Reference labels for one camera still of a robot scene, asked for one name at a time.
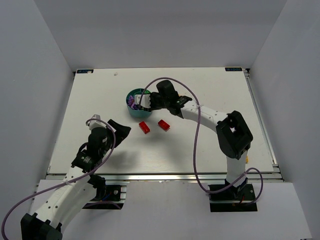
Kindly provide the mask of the purple lego brick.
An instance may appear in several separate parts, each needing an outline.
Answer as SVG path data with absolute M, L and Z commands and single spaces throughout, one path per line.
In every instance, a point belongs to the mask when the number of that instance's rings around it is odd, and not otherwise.
M 127 105 L 131 108 L 132 105 L 135 105 L 135 98 L 130 95 L 127 99 L 126 99 Z

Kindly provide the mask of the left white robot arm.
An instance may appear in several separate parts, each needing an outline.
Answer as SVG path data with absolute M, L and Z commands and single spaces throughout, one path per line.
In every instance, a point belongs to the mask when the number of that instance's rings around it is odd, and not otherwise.
M 24 240 L 61 240 L 63 231 L 82 208 L 97 205 L 120 206 L 109 200 L 106 180 L 96 170 L 106 162 L 113 150 L 130 134 L 129 126 L 94 115 L 86 121 L 90 135 L 81 145 L 59 187 L 34 213 L 20 221 Z

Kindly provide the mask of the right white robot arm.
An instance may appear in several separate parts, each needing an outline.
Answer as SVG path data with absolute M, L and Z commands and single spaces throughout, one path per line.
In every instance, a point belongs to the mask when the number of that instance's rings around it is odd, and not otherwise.
M 224 113 L 200 104 L 196 96 L 179 95 L 172 78 L 158 78 L 157 91 L 135 97 L 144 110 L 152 112 L 167 109 L 172 115 L 195 121 L 197 126 L 205 126 L 217 135 L 219 148 L 226 156 L 227 174 L 224 191 L 238 194 L 247 184 L 246 158 L 253 141 L 253 135 L 238 111 Z

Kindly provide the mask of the right red lego brick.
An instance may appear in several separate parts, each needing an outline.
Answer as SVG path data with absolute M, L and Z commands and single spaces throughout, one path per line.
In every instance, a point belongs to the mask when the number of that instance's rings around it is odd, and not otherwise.
M 170 126 L 167 122 L 165 122 L 163 119 L 161 119 L 161 120 L 158 122 L 158 126 L 159 126 L 161 129 L 163 129 L 164 131 L 169 130 L 170 127 L 171 127 L 171 126 Z

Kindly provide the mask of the red lego brick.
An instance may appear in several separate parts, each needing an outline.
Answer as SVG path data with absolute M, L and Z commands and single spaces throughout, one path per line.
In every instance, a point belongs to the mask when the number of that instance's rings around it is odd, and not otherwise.
M 165 122 L 163 119 L 161 119 L 161 120 L 158 122 L 158 126 L 159 126 L 161 129 L 163 129 L 164 131 L 169 130 L 170 127 L 171 127 L 171 126 L 170 126 L 167 122 Z
M 151 131 L 149 126 L 144 121 L 141 121 L 138 125 L 144 134 L 148 134 Z

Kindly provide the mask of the teal round divided container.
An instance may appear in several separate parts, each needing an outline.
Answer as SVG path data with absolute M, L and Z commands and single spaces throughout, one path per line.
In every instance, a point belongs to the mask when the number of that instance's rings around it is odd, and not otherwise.
M 135 105 L 132 105 L 131 107 L 127 105 L 127 98 L 130 95 L 134 97 L 136 94 L 142 94 L 143 90 L 144 90 L 143 88 L 133 89 L 126 96 L 126 106 L 127 106 L 128 112 L 134 118 L 145 119 L 150 117 L 152 114 L 151 112 L 148 112 L 148 111 L 137 110 L 137 107 Z

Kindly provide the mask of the left red lego brick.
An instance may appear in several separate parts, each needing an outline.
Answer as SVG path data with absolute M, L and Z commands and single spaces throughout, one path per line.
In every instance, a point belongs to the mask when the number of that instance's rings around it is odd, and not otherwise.
M 141 121 L 138 125 L 144 134 L 148 134 L 151 131 L 149 126 L 144 121 Z

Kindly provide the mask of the right blue corner label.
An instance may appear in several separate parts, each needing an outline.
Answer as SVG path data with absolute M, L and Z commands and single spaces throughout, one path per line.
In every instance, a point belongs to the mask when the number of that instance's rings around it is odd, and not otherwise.
M 243 69 L 241 67 L 225 67 L 226 72 L 242 72 Z

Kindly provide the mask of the blue corner label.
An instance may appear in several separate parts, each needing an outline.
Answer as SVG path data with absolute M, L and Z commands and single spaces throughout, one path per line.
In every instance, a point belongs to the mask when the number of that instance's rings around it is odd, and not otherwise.
M 241 67 L 225 67 L 226 72 L 242 72 L 243 69 Z
M 93 69 L 78 69 L 76 74 L 92 74 L 93 72 Z

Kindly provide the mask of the left blue corner label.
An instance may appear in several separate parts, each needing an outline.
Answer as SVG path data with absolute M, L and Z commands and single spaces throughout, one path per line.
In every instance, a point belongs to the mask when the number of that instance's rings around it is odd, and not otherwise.
M 76 74 L 92 74 L 93 72 L 93 69 L 78 69 Z

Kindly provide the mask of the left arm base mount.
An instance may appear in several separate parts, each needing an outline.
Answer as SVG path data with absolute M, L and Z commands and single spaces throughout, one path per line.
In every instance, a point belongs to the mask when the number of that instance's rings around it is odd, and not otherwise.
M 83 209 L 86 210 L 121 210 L 126 199 L 127 186 L 122 184 L 105 184 L 97 190 L 95 198 Z

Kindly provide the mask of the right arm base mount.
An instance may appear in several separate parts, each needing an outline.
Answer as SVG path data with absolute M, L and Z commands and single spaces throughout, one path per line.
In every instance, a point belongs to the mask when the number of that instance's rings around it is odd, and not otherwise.
M 216 194 L 209 194 L 209 208 L 211 213 L 245 213 L 257 212 L 257 203 L 251 203 L 256 198 L 252 184 L 247 184 L 235 196 L 226 190 Z

